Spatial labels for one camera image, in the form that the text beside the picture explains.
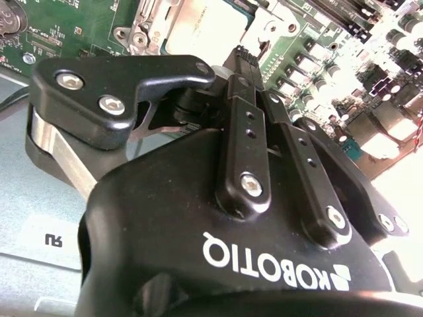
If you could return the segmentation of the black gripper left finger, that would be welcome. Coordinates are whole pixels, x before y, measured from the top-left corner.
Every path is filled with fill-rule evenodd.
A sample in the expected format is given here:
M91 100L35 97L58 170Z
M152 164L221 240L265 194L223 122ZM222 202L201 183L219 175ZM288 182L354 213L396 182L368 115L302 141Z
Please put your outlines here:
M179 167L193 183L203 163L195 154L216 137L211 192L224 211L250 219L272 199L265 103L257 58L242 46L222 67L192 55L48 59L31 78L30 157L88 198L101 178L129 163L130 141L194 124L161 156L182 151Z

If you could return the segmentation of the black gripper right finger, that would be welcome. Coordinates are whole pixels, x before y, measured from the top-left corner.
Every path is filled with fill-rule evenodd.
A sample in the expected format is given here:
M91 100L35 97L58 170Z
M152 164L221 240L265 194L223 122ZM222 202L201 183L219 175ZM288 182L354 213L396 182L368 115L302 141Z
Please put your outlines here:
M266 136L287 165L305 234L322 248L346 245L354 232L370 246L407 237L410 229L402 217L318 124L304 117L290 119L279 94L264 88L256 57L251 71Z

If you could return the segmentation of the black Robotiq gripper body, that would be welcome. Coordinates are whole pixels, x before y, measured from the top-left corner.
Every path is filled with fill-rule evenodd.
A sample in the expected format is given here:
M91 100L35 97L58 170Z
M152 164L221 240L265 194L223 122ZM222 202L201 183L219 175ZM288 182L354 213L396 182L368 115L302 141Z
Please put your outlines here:
M76 316L421 316L361 236L323 250L305 235L286 167L272 202L239 221L215 200L221 134L205 130L108 173L79 229Z

